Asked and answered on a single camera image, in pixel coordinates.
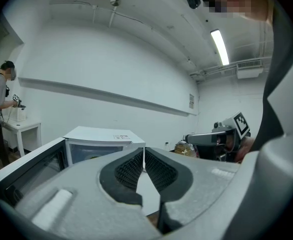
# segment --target white machine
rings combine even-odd
[[[13,94],[12,100],[17,102],[16,107],[11,107],[8,117],[14,121],[20,122],[27,119],[26,106],[21,105],[21,99],[18,95]]]
[[[69,166],[114,152],[146,147],[130,130],[78,126],[64,138]]]
[[[130,130],[79,126],[1,169],[0,198],[15,206],[73,164],[130,149],[142,148],[144,153],[145,147],[146,143]]]

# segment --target ceiling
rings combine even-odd
[[[109,26],[114,9],[110,1],[51,0],[51,17]],[[230,63],[264,58],[267,71],[273,52],[273,32],[266,23],[236,14],[212,13],[202,6],[192,10],[186,0],[121,0],[110,27],[151,44],[198,82],[228,72],[211,38],[213,30],[221,31]]]

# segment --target wire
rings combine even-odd
[[[199,127],[199,120],[200,120],[200,94],[198,95],[197,107],[198,107],[197,123],[196,123],[196,128],[194,130],[194,134],[197,134],[197,130],[198,130],[198,127]]]
[[[130,20],[133,20],[133,21],[136,21],[136,22],[140,22],[140,23],[142,23],[143,25],[146,25],[145,23],[143,23],[142,21],[140,21],[140,20],[138,20],[138,19],[136,19],[136,18],[131,18],[131,17],[128,17],[128,16],[124,16],[124,15],[122,15],[122,14],[119,14],[119,13],[117,13],[117,12],[114,12],[116,15],[119,15],[119,16],[122,16],[122,17],[125,17],[125,18],[128,18],[128,19],[130,19]]]
[[[125,17],[125,18],[128,18],[128,19],[133,20],[133,21],[136,21],[136,22],[140,22],[141,24],[146,25],[147,27],[149,27],[149,28],[151,28],[153,30],[153,27],[145,24],[144,22],[142,22],[142,21],[140,21],[140,20],[138,20],[136,18],[131,18],[131,17],[125,16],[123,14],[117,13],[116,11],[113,11],[113,10],[110,10],[110,9],[107,9],[107,8],[97,7],[96,9],[109,11],[109,12],[112,12],[113,14],[116,14],[116,15],[119,15],[119,16],[122,16],[122,17]]]
[[[10,115],[11,115],[11,111],[12,111],[12,107],[10,108],[10,112],[9,112],[9,114],[8,114],[7,121],[5,122],[6,125],[7,125],[8,122],[9,122]]]

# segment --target fluorescent light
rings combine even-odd
[[[223,66],[229,65],[229,58],[228,58],[228,54],[227,54],[227,49],[225,46],[225,42],[223,42],[223,38],[222,38],[220,30],[217,29],[217,30],[212,31],[211,36],[215,42],[218,53],[220,54]]]

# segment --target black cable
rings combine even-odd
[[[125,18],[128,18],[128,19],[131,19],[131,20],[134,20],[134,21],[136,21],[136,22],[140,22],[140,23],[142,23],[143,25],[146,25],[145,23],[143,23],[142,21],[140,21],[140,20],[138,20],[138,19],[135,19],[135,18],[130,18],[130,17],[128,17],[128,16],[124,16],[124,15],[122,15],[122,14],[118,14],[118,13],[116,13],[116,12],[114,12],[116,15],[119,15],[119,16],[122,16],[122,17],[125,17]]]

